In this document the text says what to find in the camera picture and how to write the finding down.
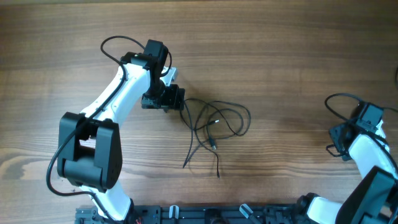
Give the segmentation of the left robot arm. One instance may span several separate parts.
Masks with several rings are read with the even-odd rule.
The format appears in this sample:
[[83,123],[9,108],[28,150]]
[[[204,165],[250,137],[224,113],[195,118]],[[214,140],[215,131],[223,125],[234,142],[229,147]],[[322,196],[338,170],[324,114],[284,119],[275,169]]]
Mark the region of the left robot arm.
[[141,53],[117,60],[118,72],[100,96],[80,113],[65,113],[59,125],[58,149],[46,174],[47,187],[55,167],[60,177],[89,195],[94,207],[76,210],[75,223],[143,223],[145,213],[119,182],[123,164],[120,126],[137,100],[144,109],[184,108],[185,90],[174,83],[177,69],[165,62],[172,56],[159,41],[148,40]]

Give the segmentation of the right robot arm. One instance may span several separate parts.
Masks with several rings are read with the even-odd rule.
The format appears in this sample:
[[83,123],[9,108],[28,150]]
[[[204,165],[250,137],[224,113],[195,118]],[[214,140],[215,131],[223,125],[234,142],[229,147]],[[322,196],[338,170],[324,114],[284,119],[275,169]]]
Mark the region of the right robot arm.
[[361,101],[345,123],[330,129],[337,156],[354,160],[362,177],[343,203],[303,195],[294,215],[309,223],[397,223],[397,163],[382,130],[383,108]]

